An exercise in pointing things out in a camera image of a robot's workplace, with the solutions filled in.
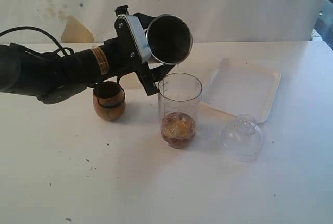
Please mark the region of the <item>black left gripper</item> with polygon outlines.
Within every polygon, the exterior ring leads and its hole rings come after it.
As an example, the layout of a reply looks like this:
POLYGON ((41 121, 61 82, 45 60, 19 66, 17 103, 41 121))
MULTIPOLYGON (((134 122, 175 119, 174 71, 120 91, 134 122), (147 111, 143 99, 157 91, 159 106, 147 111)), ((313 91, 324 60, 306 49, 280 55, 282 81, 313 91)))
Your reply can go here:
MULTIPOLYGON (((150 69, 147 62, 141 63, 140 59, 136 57, 133 44, 127 39, 129 34, 127 30, 118 30, 116 27, 117 15, 129 14, 128 6, 122 5, 115 9, 116 21, 114 28, 116 30, 116 38, 104 41, 107 50, 107 59, 109 64, 109 72, 104 78, 122 77, 132 72, 135 72, 141 85, 143 86, 148 96, 154 95, 159 92, 156 82, 163 80, 167 74, 173 69, 173 65, 163 64, 153 69, 150 69)), ((134 28, 146 30, 150 24, 156 19, 154 16, 145 15, 143 13, 133 14, 138 20, 134 23, 134 28)))

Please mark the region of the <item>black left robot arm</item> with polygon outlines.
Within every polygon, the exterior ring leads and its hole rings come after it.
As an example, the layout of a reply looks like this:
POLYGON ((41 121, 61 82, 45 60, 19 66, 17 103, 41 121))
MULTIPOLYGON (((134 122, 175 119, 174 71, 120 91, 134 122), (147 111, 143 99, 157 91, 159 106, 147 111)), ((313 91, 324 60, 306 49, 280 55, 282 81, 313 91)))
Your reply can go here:
POLYGON ((163 64, 150 69, 142 62, 134 45, 130 27, 122 15, 128 6, 116 8, 117 37, 103 45, 74 52, 63 47, 43 29, 31 26, 14 27, 1 32, 1 36, 19 30, 38 31, 49 37, 57 46, 50 52, 40 53, 23 45, 1 45, 1 92, 35 96, 44 104, 56 104, 109 79, 136 73, 147 95, 158 92, 155 83, 162 80, 174 67, 163 64))

